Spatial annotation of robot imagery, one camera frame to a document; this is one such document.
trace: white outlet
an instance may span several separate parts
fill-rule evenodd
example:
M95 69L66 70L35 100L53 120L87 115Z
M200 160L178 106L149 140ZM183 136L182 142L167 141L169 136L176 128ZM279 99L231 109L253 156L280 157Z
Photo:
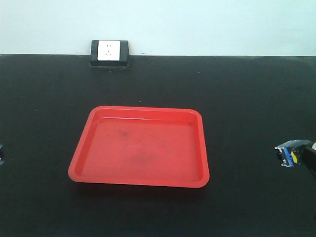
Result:
M119 40L99 40L98 60L119 61L119 51Z

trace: red tray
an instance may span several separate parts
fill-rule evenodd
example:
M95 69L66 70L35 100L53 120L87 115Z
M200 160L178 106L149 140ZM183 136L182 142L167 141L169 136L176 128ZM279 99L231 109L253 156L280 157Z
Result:
M68 174L86 183L202 187L209 179L202 117L189 109L97 107Z

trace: electrical outlet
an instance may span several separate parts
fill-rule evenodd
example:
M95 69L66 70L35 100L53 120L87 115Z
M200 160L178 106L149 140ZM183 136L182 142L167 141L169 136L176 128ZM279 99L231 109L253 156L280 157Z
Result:
M93 40L91 43L91 66L126 68L129 58L127 40Z
M119 40L99 40L98 60L119 61L120 41Z

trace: black tabletop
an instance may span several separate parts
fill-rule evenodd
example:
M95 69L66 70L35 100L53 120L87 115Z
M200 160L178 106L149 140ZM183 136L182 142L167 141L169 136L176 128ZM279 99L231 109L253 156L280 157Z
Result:
M316 140L316 58L0 56L0 236L315 237L316 180L274 146ZM200 189L79 184L68 167L100 105L190 108L210 169Z

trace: robotic arm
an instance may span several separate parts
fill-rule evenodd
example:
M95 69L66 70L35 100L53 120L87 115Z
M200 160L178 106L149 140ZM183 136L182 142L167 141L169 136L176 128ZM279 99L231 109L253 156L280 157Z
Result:
M293 167L304 164L316 179L316 142L291 140L275 147L281 166Z

